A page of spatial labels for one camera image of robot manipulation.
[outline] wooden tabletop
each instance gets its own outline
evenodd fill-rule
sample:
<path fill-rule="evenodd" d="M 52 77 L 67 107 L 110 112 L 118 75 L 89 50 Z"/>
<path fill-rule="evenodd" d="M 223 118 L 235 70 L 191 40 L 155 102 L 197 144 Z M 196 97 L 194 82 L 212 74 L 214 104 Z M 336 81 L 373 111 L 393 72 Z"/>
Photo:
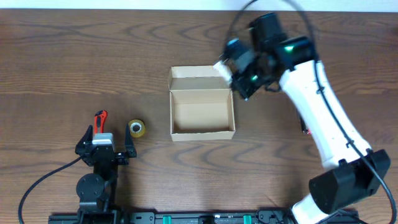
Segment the wooden tabletop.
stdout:
<path fill-rule="evenodd" d="M 227 141 L 172 142 L 171 66 L 211 65 L 235 12 L 1 10 L 0 217 L 17 223 L 22 195 L 39 177 L 77 158 L 75 145 L 99 110 L 123 150 L 134 118 L 147 126 L 138 157 L 119 171 L 118 204 L 165 211 L 287 207 L 308 193 L 322 167 L 283 93 L 235 95 L 236 134 Z M 260 12 L 248 12 L 242 27 Z M 311 12 L 328 78 L 352 122 L 375 150 L 386 149 L 385 178 L 398 199 L 397 14 Z M 290 36 L 306 34 L 281 12 Z M 49 177 L 24 205 L 26 223 L 78 209 L 83 162 Z M 387 223 L 382 189 L 354 206 Z"/>

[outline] white wall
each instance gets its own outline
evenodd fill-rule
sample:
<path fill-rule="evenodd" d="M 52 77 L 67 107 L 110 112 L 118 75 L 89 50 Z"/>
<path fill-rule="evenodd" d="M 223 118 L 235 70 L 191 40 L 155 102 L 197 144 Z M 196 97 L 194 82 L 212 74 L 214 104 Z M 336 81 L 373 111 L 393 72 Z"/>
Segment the white wall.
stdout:
<path fill-rule="evenodd" d="M 0 0 L 0 8 L 238 10 L 249 0 Z M 296 0 L 306 11 L 398 12 L 398 0 Z M 291 10 L 258 0 L 251 10 Z"/>

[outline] red handle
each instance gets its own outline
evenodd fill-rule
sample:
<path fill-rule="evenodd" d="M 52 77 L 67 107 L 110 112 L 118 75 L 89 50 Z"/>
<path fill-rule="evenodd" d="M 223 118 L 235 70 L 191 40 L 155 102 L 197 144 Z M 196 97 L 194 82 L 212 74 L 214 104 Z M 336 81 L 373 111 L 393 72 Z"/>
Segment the red handle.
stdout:
<path fill-rule="evenodd" d="M 94 117 L 94 134 L 104 133 L 104 124 L 106 117 L 108 116 L 108 112 L 106 110 L 99 111 L 95 114 Z"/>

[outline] cardboard box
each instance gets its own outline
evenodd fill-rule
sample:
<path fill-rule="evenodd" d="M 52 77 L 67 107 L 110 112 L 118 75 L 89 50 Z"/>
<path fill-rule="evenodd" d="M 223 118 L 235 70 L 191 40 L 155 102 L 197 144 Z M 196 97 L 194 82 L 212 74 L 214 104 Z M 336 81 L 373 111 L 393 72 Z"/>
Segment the cardboard box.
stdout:
<path fill-rule="evenodd" d="M 173 141 L 232 139 L 232 91 L 212 66 L 172 67 L 169 90 Z"/>

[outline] tape roll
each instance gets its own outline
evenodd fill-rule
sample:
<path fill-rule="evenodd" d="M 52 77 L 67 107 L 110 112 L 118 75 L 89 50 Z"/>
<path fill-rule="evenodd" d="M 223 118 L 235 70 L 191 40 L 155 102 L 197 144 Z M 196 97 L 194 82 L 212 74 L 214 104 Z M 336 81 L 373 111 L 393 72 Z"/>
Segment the tape roll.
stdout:
<path fill-rule="evenodd" d="M 144 122 L 138 119 L 129 122 L 130 134 L 133 138 L 139 138 L 145 134 Z"/>

